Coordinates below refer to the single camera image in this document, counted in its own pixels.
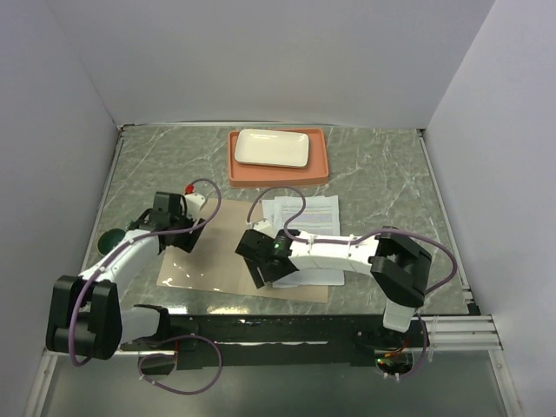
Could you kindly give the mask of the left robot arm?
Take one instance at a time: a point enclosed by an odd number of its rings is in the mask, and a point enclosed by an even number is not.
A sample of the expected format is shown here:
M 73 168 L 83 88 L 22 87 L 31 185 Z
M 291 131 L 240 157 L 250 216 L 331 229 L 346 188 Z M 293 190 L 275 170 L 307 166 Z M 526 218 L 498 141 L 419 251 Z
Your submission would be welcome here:
M 156 193 L 152 207 L 100 261 L 79 275 L 61 276 L 51 296 L 47 349 L 73 354 L 81 366 L 107 360 L 121 344 L 140 338 L 153 349 L 165 348 L 172 338 L 168 311 L 146 305 L 123 311 L 119 296 L 166 248 L 193 250 L 206 223 L 206 203 L 198 193 Z

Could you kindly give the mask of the white printed paper sheets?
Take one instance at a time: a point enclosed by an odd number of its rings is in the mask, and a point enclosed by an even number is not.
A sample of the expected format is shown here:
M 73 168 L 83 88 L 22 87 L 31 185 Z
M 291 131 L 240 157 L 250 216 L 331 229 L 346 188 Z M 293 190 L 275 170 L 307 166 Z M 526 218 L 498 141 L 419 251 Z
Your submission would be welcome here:
M 263 216 L 269 219 L 276 229 L 283 228 L 284 222 L 301 208 L 301 200 L 290 196 L 277 196 L 263 200 Z M 306 208 L 300 217 L 289 226 L 315 235 L 341 234 L 338 196 L 313 196 L 306 198 Z M 344 273 L 331 269 L 307 269 L 281 278 L 273 283 L 274 288 L 293 288 L 299 286 L 343 286 Z

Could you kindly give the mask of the tan paper folder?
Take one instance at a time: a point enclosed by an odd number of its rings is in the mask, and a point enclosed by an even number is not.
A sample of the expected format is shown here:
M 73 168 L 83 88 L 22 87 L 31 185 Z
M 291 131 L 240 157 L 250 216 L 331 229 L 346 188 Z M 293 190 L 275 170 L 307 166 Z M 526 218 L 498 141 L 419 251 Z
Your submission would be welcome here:
M 327 286 L 255 287 L 244 260 L 235 253 L 246 229 L 245 218 L 249 207 L 249 202 L 224 200 L 218 214 L 202 231 L 192 252 L 175 247 L 166 249 L 157 285 L 213 294 L 327 302 Z

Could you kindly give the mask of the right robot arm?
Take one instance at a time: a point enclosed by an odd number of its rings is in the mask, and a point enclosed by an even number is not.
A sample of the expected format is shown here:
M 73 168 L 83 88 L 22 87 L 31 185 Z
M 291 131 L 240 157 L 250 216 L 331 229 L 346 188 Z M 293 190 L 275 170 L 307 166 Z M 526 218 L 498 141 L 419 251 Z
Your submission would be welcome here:
M 396 228 L 365 240 L 284 229 L 271 236 L 251 228 L 243 233 L 235 253 L 245 261 L 257 288 L 306 270 L 348 271 L 374 278 L 386 296 L 380 336 L 393 347 L 409 337 L 412 318 L 424 305 L 432 263 L 427 250 Z

